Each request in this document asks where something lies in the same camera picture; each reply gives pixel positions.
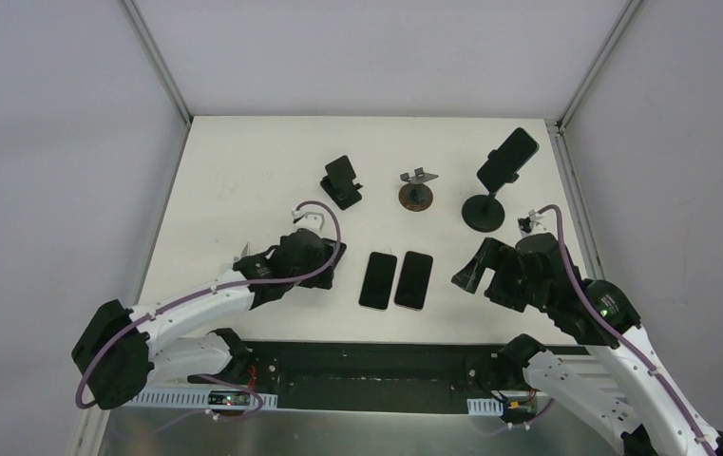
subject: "white wall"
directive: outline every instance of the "white wall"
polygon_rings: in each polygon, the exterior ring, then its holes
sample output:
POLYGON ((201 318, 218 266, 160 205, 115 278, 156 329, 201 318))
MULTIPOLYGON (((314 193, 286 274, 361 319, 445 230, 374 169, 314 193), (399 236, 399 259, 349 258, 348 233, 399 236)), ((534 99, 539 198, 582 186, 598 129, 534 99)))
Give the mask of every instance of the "white wall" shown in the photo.
POLYGON ((197 115, 558 118, 624 0, 138 3, 197 115))
POLYGON ((182 131, 117 2, 0 2, 0 455, 64 454, 70 350, 134 299, 182 131))
POLYGON ((607 276, 723 429, 723 2, 647 2, 567 138, 607 276))

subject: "white table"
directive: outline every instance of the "white table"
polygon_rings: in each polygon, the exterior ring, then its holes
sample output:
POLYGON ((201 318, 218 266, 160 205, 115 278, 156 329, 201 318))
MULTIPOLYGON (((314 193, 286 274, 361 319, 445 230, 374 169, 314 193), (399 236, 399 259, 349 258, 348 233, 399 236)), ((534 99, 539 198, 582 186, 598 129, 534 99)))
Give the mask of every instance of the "white table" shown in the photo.
MULTIPOLYGON (((335 208, 319 181, 325 164, 345 154, 364 188, 360 202, 346 211, 336 208, 348 250, 336 269, 333 289, 295 288, 279 301, 213 321, 197 334, 233 328, 247 340, 505 343, 529 333, 547 344, 574 344, 532 308, 515 313, 489 302, 483 291, 491 272, 476 295, 450 283, 485 236, 514 245, 520 239, 517 218, 550 202, 565 213, 568 248, 584 274, 542 120, 197 117, 141 301, 163 299, 215 277, 246 242, 253 253, 279 243, 280 236, 293 231, 291 209, 303 200, 322 200, 335 208), (476 171, 487 153, 519 126, 540 150, 518 181, 498 194, 506 211, 504 226, 488 235, 477 233, 462 221, 462 204, 485 193, 476 171), (440 178, 429 184, 431 207, 414 213, 398 202, 399 175, 420 166, 440 178), (390 303, 379 312, 359 306, 370 252, 398 256, 398 277, 409 250, 434 257, 425 308, 416 312, 390 303)), ((553 232, 553 215, 546 220, 553 232)), ((334 236, 329 222, 324 234, 334 236)))

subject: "black phone stand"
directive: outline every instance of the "black phone stand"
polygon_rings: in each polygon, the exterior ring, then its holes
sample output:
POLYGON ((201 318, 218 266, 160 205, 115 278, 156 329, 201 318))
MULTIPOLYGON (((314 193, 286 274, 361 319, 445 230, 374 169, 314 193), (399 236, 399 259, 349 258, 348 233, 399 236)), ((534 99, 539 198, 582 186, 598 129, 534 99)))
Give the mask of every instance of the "black phone stand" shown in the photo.
POLYGON ((486 195, 470 197, 462 206, 462 219, 470 228, 482 233, 495 231, 504 224, 504 207, 495 194, 507 183, 518 179, 518 170, 540 146, 522 128, 516 128, 501 146, 487 155, 476 178, 487 190, 486 195))
POLYGON ((346 155, 326 164, 325 171, 328 175, 322 178, 319 185, 339 209, 343 211, 361 200, 358 190, 363 187, 360 183, 352 183, 355 179, 355 170, 352 169, 350 159, 346 155))

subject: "smartphone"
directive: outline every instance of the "smartphone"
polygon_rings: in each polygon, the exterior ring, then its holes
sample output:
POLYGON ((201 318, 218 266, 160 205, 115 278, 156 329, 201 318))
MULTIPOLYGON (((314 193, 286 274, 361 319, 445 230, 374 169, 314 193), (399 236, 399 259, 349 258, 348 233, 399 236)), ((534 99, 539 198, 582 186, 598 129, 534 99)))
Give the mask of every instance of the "smartphone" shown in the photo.
POLYGON ((371 309, 384 311, 389 306, 391 286, 394 284, 394 268, 397 256, 372 252, 361 286, 358 304, 371 309))
POLYGON ((406 252, 400 280, 394 292, 394 303, 419 311, 426 304, 428 280, 431 277, 431 266, 434 258, 416 252, 406 252))

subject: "white robotic arm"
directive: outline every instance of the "white robotic arm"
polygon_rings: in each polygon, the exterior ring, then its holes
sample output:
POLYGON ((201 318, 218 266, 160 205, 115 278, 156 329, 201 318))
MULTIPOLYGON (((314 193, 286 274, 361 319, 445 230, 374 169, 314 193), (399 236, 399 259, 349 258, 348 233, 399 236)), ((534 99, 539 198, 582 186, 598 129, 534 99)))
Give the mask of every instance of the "white robotic arm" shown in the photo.
MULTIPOLYGON (((326 209, 336 222, 323 203, 308 203, 326 209)), ((77 405, 92 405, 82 401, 84 386, 101 409, 113 409, 152 383, 245 369, 249 352, 232 330, 184 336, 207 330, 227 314, 278 300, 297 285, 332 287, 333 267, 346 248, 338 226, 333 241, 320 237, 321 214, 295 211, 294 217, 296 231, 281 237, 279 245, 239 259, 231 270, 189 292, 131 309, 117 300, 102 305, 72 352, 83 374, 77 405)))
POLYGON ((626 402, 601 391, 526 334, 493 361, 499 387, 547 393, 621 454, 723 456, 723 432, 694 410, 663 368, 626 295, 610 282, 581 279, 564 244, 538 229, 538 218, 532 213, 519 220, 522 239, 514 248, 486 238, 452 282, 475 293, 484 269, 495 270, 485 296, 518 312, 532 306, 547 314, 606 369, 626 402))

